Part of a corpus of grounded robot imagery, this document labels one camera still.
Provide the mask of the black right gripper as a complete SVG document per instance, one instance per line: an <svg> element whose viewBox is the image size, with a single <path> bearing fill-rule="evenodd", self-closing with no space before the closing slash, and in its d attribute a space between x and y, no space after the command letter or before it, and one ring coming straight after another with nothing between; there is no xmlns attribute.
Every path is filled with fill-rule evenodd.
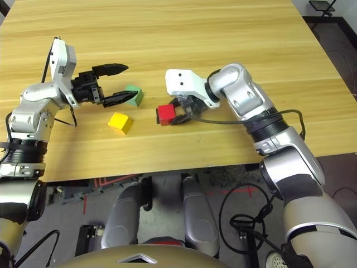
<svg viewBox="0 0 357 268"><path fill-rule="evenodd" d="M205 102L193 95L186 97L178 96L169 102L174 108L181 107L183 114L176 116L170 125L180 125L192 120L192 118L201 118L202 114L208 110Z"/></svg>

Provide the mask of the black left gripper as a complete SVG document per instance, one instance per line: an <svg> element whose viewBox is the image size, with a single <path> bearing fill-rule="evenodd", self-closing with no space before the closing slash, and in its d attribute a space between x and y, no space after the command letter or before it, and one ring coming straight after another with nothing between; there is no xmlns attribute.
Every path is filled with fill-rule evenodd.
<svg viewBox="0 0 357 268"><path fill-rule="evenodd" d="M129 69L129 66L118 63L103 64L92 67L92 71L79 73L71 80L72 94L78 103L90 102L102 104L104 108L116 106L134 98L137 91L116 92L109 97L104 97L103 90L99 86L97 77L120 74Z"/></svg>

